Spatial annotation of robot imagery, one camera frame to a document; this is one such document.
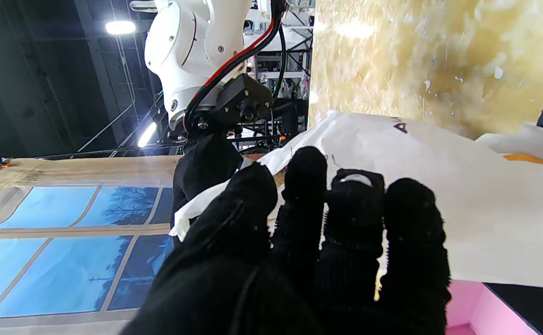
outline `black cable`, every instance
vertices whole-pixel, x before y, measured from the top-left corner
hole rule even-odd
[[[266,36],[261,43],[259,43],[257,46],[255,46],[251,51],[248,51],[241,57],[238,57],[237,59],[233,60],[226,68],[223,68],[219,74],[208,83],[208,85],[205,85],[197,91],[197,94],[195,94],[195,97],[189,102],[187,106],[187,110],[184,113],[184,126],[187,131],[187,133],[190,135],[191,132],[195,130],[193,127],[193,113],[203,101],[203,99],[210,93],[210,91],[218,85],[218,83],[224,78],[226,75],[229,74],[234,68],[240,65],[240,63],[244,62],[245,60],[249,59],[256,53],[259,53],[264,47],[266,47],[270,42],[276,37],[276,34],[280,27],[282,26],[281,22],[282,12],[276,12],[274,15],[274,26],[272,27],[272,30],[268,36]]]
[[[280,89],[282,88],[282,82],[284,81],[284,72],[286,71],[286,65],[288,63],[288,53],[286,52],[286,40],[284,39],[284,30],[282,30],[282,26],[280,25],[280,29],[278,29],[278,33],[280,34],[280,45],[282,45],[282,57],[280,58],[280,75],[278,75],[278,84],[276,85],[276,89],[274,89],[273,93],[273,99],[276,100],[278,98],[278,94],[280,94]]]

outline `cable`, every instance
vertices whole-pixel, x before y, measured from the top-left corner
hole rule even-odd
[[[193,125],[191,123],[193,119],[193,113],[203,101],[203,99],[210,93],[210,91],[227,75],[229,72],[231,72],[234,68],[240,65],[243,61],[247,60],[249,57],[255,55],[261,49],[263,49],[266,45],[268,45],[273,38],[275,37],[276,33],[280,29],[280,26],[282,24],[281,22],[281,16],[282,16],[282,9],[278,9],[277,6],[272,6],[273,13],[271,18],[270,26],[267,28],[265,33],[261,35],[253,44],[251,44],[248,48],[244,49],[240,53],[238,53],[235,57],[232,57],[224,63],[213,75],[211,78],[209,78],[205,85],[197,91],[195,94],[195,97],[189,102],[187,106],[187,110],[184,114],[183,118],[183,126],[186,132],[190,135],[192,131],[194,131]]]
[[[284,39],[284,30],[282,29],[281,25],[280,29],[278,29],[278,33],[280,34],[280,45],[282,45],[282,58],[280,59],[280,74],[278,75],[278,84],[276,85],[276,89],[274,89],[273,93],[274,100],[278,97],[278,94],[280,94],[282,82],[284,81],[284,71],[286,71],[286,63],[288,62],[288,53],[286,52],[286,40]]]

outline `ceiling light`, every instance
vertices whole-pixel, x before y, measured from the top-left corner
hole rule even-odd
[[[106,32],[112,35],[130,34],[136,29],[132,21],[112,21],[106,23]]]
[[[143,148],[144,146],[146,146],[148,141],[152,138],[152,136],[154,136],[155,132],[156,132],[156,123],[152,122],[149,125],[148,129],[146,129],[143,135],[141,135],[141,137],[139,138],[139,142],[137,143],[137,145],[140,148]]]

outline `white paper bag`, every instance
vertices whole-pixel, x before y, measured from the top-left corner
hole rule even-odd
[[[327,156],[328,185],[339,168],[356,168],[383,174],[386,186],[408,177],[432,189],[454,279],[543,286],[543,165],[507,161],[422,121],[336,111],[259,163],[276,174],[304,146]],[[179,237],[226,185],[204,191],[176,213]]]

